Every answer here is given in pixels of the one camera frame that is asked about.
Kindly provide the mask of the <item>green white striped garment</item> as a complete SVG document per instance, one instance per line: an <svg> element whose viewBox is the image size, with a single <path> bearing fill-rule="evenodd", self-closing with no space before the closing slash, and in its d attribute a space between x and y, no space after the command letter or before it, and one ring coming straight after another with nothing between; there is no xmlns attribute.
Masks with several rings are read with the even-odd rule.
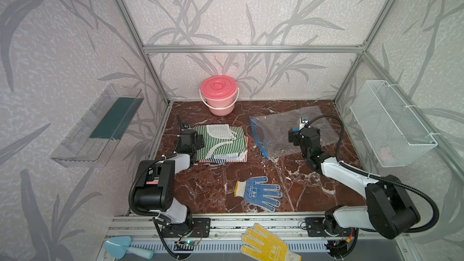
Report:
<svg viewBox="0 0 464 261"><path fill-rule="evenodd" d="M193 129L204 138L204 147L198 151L198 159L201 161L221 159L221 155L242 156L247 151L246 136L241 126L208 124Z"/></svg>

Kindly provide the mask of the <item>blue white striped garment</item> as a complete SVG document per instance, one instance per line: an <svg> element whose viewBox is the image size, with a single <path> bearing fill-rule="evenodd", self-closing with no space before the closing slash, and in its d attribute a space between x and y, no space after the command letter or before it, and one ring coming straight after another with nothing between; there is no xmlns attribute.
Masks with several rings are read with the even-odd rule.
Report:
<svg viewBox="0 0 464 261"><path fill-rule="evenodd" d="M248 151L230 153L225 155L213 155L210 158L199 160L200 163L226 164L226 163L246 163Z"/></svg>

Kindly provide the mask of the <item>clear vacuum storage bag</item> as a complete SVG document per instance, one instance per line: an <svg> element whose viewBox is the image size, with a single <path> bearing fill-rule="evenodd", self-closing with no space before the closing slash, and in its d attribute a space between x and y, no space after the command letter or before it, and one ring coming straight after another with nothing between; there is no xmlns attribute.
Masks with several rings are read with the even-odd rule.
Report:
<svg viewBox="0 0 464 261"><path fill-rule="evenodd" d="M308 116L309 120L313 120L322 114L319 107L309 106L267 116L251 116L253 138L262 155L267 158L299 153L300 148L288 141L288 131L298 129L300 116Z"/></svg>

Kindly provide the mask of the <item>red white striped garment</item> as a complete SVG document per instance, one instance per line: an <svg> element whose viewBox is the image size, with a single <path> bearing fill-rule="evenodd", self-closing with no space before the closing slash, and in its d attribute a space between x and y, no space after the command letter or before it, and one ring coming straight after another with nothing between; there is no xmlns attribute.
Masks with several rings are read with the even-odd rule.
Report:
<svg viewBox="0 0 464 261"><path fill-rule="evenodd" d="M248 138L237 138L217 144L208 143L198 153L200 163L245 163L248 154Z"/></svg>

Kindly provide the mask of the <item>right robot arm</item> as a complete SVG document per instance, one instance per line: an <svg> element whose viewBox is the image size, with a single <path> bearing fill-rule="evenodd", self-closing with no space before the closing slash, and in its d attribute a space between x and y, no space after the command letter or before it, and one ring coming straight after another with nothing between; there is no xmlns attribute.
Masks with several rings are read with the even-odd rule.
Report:
<svg viewBox="0 0 464 261"><path fill-rule="evenodd" d="M432 229L439 221L437 204L424 192L406 185L399 178L379 176L349 165L340 159L344 131L340 132L335 155L322 149L320 129L312 120L298 129L288 131L288 141L298 146L305 163L316 173L336 180L365 200L362 206L341 206L325 213L327 234L339 234L343 228L377 232L386 239L395 239L402 233L422 233ZM420 225L421 216L410 194L416 194L431 207L431 219Z"/></svg>

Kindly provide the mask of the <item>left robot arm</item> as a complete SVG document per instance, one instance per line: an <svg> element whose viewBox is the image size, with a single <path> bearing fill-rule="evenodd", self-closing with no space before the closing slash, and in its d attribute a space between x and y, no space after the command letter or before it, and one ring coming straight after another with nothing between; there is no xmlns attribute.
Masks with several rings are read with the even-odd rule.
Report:
<svg viewBox="0 0 464 261"><path fill-rule="evenodd" d="M175 175L198 162L198 152L205 147L204 137L193 129L181 130L178 144L169 156L144 160L139 164L130 187L128 203L131 212L151 216L160 226L193 226L190 209L175 197Z"/></svg>

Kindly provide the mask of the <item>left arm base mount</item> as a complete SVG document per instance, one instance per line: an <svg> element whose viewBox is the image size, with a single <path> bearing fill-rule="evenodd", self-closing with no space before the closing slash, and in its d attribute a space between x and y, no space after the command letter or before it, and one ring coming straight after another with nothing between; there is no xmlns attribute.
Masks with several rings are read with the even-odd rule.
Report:
<svg viewBox="0 0 464 261"><path fill-rule="evenodd" d="M161 234L164 238L176 238L188 235L191 238L207 238L211 229L211 219L208 217L194 217L182 224L164 225Z"/></svg>

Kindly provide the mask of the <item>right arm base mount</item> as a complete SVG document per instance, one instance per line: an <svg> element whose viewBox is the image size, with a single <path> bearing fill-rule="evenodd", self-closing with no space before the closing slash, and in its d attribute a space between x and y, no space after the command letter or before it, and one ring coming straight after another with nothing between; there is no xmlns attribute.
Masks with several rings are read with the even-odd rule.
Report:
<svg viewBox="0 0 464 261"><path fill-rule="evenodd" d="M348 238L352 235L352 228L341 228L335 221L325 217L305 218L303 229L309 237Z"/></svg>

